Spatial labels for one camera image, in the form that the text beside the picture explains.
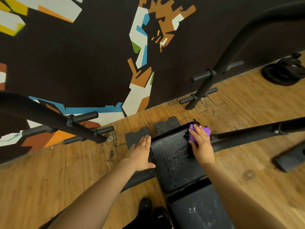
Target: wooden floor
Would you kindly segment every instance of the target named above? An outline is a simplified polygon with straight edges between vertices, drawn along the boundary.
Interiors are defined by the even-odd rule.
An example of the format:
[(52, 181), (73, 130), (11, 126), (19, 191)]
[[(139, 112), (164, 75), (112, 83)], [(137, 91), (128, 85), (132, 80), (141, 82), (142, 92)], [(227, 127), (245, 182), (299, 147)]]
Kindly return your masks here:
[[(0, 228), (38, 228), (124, 157), (124, 134), (148, 126), (155, 135), (154, 123), (170, 116), (181, 124), (195, 118), (220, 133), (305, 115), (305, 79), (291, 87), (277, 86), (256, 69), (215, 86), (219, 91), (191, 111), (172, 100), (112, 123), (115, 132), (102, 145), (90, 141), (58, 144), (0, 165)], [(304, 139), (305, 132), (265, 139), (219, 151), (216, 161), (288, 228), (303, 229), (305, 165), (285, 174), (274, 169), (270, 159)], [(132, 221), (144, 196), (155, 207), (165, 205), (157, 179), (151, 179), (119, 195), (104, 229), (121, 229)]]

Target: forearm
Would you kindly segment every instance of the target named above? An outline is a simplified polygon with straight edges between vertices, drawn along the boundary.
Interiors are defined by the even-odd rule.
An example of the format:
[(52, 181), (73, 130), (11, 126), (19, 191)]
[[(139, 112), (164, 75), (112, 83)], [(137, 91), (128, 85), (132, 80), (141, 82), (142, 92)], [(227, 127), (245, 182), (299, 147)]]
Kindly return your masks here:
[(273, 215), (238, 188), (215, 163), (206, 163), (202, 167), (237, 229), (286, 228)]
[(49, 229), (102, 228), (116, 197), (134, 172), (133, 163), (123, 159), (112, 171), (82, 193)]

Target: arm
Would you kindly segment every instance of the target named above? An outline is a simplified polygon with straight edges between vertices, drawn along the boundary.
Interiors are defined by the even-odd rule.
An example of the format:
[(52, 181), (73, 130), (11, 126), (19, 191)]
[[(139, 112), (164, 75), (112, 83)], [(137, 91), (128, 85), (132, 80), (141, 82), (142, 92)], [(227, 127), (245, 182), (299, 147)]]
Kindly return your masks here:
[(142, 138), (133, 145), (126, 157), (104, 177), (82, 193), (49, 229), (98, 229), (102, 228), (110, 209), (135, 171), (155, 168), (148, 162), (151, 137)]
[(214, 185), (221, 202), (237, 229), (286, 229), (272, 214), (243, 192), (238, 186), (216, 165), (209, 136), (202, 127), (194, 125), (196, 132), (190, 133), (198, 142), (194, 142), (193, 153)]

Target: person's right hand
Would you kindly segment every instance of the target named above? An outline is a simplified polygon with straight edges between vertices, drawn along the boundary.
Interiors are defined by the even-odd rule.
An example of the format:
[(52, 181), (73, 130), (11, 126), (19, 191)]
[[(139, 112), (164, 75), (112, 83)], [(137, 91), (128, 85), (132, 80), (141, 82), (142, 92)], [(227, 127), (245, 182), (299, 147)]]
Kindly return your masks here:
[(210, 137), (201, 126), (198, 127), (196, 124), (194, 124), (194, 129), (196, 132), (191, 129), (189, 129), (189, 132), (196, 139), (198, 147), (196, 146), (195, 142), (189, 140), (189, 143), (192, 145), (193, 153), (197, 162), (200, 165), (204, 165), (205, 163), (215, 163), (215, 157), (213, 147), (210, 142)]

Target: green painted shape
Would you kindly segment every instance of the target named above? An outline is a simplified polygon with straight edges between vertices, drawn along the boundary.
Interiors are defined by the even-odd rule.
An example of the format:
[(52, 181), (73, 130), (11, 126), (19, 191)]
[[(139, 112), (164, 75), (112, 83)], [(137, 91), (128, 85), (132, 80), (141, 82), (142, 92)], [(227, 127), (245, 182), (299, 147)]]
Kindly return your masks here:
[(155, 72), (153, 71), (152, 72), (152, 79), (151, 79), (151, 81), (150, 81), (150, 85), (152, 85), (153, 84), (153, 75), (155, 74)]
[(139, 53), (139, 51), (141, 50), (141, 47), (139, 47), (134, 42), (132, 42), (132, 47), (133, 47), (135, 53)]

